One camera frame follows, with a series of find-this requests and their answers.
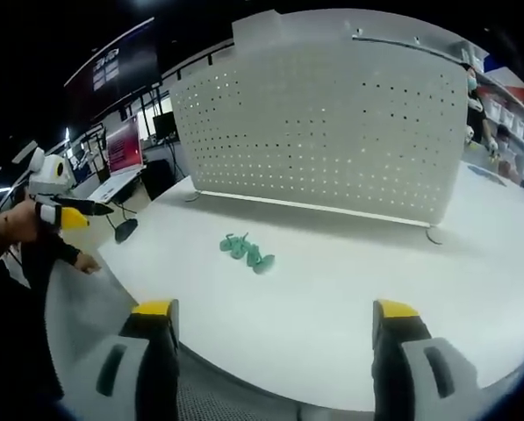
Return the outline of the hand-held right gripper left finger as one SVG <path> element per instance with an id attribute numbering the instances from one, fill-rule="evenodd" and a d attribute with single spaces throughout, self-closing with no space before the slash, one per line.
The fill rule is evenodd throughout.
<path id="1" fill-rule="evenodd" d="M 77 420 L 177 420 L 179 302 L 134 307 L 74 368 Z"/>

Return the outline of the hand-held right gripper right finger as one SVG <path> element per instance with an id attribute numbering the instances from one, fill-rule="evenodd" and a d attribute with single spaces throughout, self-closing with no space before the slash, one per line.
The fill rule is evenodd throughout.
<path id="1" fill-rule="evenodd" d="M 413 307 L 373 303 L 371 375 L 376 420 L 472 420 L 479 407 L 475 367 L 435 338 Z"/>

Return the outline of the person's left hand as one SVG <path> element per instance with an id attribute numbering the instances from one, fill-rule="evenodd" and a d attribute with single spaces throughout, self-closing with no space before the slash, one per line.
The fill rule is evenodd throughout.
<path id="1" fill-rule="evenodd" d="M 38 235 L 38 218 L 33 201 L 24 201 L 0 213 L 0 245 L 31 242 Z"/>

